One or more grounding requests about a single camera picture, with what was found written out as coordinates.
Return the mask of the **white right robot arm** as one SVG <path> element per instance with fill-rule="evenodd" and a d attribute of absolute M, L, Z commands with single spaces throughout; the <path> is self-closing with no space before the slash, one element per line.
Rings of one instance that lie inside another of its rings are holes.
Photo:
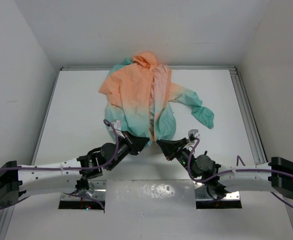
<path fill-rule="evenodd" d="M 195 183 L 207 186 L 217 196 L 240 191 L 281 194 L 293 200 L 293 162 L 272 157 L 270 162 L 255 166 L 225 166 L 216 163 L 207 153 L 194 156 L 200 140 L 158 140 L 157 144 L 168 161 L 176 159 Z"/>

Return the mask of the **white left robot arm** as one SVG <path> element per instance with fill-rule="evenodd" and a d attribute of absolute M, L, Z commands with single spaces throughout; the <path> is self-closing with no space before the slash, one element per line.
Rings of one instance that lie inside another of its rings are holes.
<path fill-rule="evenodd" d="M 71 160 L 45 165 L 18 165 L 8 161 L 0 168 L 0 210 L 42 194 L 66 193 L 74 196 L 89 190 L 89 181 L 111 171 L 127 155 L 137 156 L 147 145 L 147 137 L 120 132 L 116 142 L 107 142 Z"/>

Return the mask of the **orange and teal gradient jacket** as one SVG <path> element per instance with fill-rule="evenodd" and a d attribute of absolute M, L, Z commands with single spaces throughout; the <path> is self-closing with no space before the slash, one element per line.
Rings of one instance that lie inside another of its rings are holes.
<path fill-rule="evenodd" d="M 115 65 L 102 83 L 99 93 L 106 95 L 104 117 L 120 120 L 122 130 L 137 137 L 172 140 L 177 129 L 170 103 L 191 108 L 191 115 L 208 129 L 214 127 L 214 113 L 197 93 L 172 82 L 172 70 L 158 63 L 150 52 L 143 52 Z"/>

